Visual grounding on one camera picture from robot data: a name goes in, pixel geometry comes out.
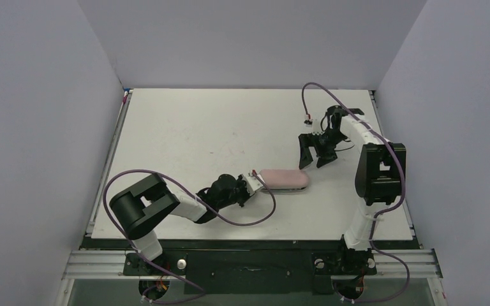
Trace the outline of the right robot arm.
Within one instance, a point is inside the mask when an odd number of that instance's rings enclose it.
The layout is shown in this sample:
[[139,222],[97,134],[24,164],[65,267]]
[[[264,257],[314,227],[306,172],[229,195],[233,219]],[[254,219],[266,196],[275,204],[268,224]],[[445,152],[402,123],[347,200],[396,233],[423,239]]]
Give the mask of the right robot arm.
[[330,106],[321,120],[305,114],[304,123],[311,131],[298,137],[302,170],[311,163],[321,168],[335,161],[336,147],[341,142],[349,141],[357,149],[354,186],[359,202],[343,240],[347,249],[370,250],[381,211],[398,204],[403,197],[405,146],[386,140],[358,108]]

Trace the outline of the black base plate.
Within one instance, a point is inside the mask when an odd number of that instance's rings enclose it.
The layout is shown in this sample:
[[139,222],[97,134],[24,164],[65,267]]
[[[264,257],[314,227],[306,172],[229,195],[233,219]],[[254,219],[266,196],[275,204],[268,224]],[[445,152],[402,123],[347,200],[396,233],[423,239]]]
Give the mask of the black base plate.
[[339,292],[357,297],[366,276],[380,273],[371,252],[347,249],[342,240],[163,240],[163,254],[146,263],[124,240],[86,237],[81,248],[124,251],[119,265],[138,277],[138,290],[160,299],[176,287],[172,274],[188,279],[187,295]]

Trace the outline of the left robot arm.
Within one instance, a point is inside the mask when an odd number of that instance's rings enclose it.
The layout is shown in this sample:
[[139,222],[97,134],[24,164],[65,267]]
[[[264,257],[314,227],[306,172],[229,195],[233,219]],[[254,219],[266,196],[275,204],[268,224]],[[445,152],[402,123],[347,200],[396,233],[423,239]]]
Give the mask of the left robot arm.
[[252,174],[233,177],[222,174],[211,186],[194,196],[172,193],[160,175],[152,174],[117,193],[109,203],[125,236],[145,258],[155,260],[163,254],[155,227],[169,215],[204,224],[223,208],[244,206],[262,183]]

